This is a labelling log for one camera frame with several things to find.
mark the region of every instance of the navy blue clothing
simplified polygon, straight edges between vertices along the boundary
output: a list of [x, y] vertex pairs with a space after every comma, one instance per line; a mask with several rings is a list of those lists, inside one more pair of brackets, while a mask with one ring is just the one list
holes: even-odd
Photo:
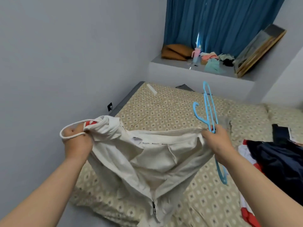
[[288, 140], [278, 143], [247, 141], [263, 173], [303, 206], [303, 148]]

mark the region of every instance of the orange cushion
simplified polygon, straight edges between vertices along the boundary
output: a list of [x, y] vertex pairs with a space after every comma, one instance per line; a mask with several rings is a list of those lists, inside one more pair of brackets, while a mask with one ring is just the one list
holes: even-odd
[[164, 46], [161, 53], [161, 58], [177, 61], [187, 61], [183, 56], [170, 50], [167, 46]]
[[179, 53], [183, 57], [191, 57], [192, 52], [194, 51], [192, 48], [187, 47], [183, 44], [170, 44], [167, 45], [168, 48]]

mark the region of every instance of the white drawstring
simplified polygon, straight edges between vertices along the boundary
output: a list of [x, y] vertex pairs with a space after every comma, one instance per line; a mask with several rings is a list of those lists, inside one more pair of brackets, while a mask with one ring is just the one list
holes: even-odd
[[72, 123], [72, 124], [70, 124], [70, 125], [67, 125], [67, 126], [65, 126], [65, 127], [60, 131], [60, 137], [61, 137], [61, 139], [66, 140], [66, 139], [72, 139], [72, 138], [77, 137], [77, 136], [79, 136], [79, 135], [85, 135], [85, 134], [86, 134], [85, 132], [80, 132], [80, 133], [75, 134], [75, 135], [72, 135], [72, 136], [64, 137], [62, 133], [63, 133], [64, 129], [66, 129], [66, 128], [70, 127], [70, 126], [76, 125], [76, 124], [78, 124], [78, 123], [90, 122], [90, 121], [100, 122], [100, 121], [98, 121], [98, 120], [96, 120], [96, 119], [85, 119], [85, 120], [81, 120], [81, 121], [79, 121], [79, 122], [74, 122], [74, 123]]

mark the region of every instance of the forearm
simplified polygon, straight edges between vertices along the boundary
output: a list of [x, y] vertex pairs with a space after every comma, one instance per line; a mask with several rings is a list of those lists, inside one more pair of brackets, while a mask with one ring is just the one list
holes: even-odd
[[77, 159], [65, 160], [44, 183], [0, 221], [0, 227], [56, 226], [82, 166], [83, 163]]
[[303, 225], [303, 207], [240, 155], [226, 168], [263, 227]]

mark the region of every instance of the hand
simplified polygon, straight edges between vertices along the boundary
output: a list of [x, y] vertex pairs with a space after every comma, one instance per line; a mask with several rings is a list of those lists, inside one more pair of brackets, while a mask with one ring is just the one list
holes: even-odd
[[[83, 123], [79, 124], [75, 129], [66, 128], [63, 131], [65, 137], [72, 136], [83, 132]], [[63, 141], [65, 145], [65, 158], [76, 159], [84, 164], [92, 151], [93, 142], [89, 134], [79, 135], [69, 140]]]
[[216, 133], [212, 133], [205, 129], [202, 131], [202, 136], [214, 152], [216, 160], [226, 166], [228, 160], [237, 155], [238, 152], [233, 148], [228, 133], [222, 126], [216, 124], [215, 130]]

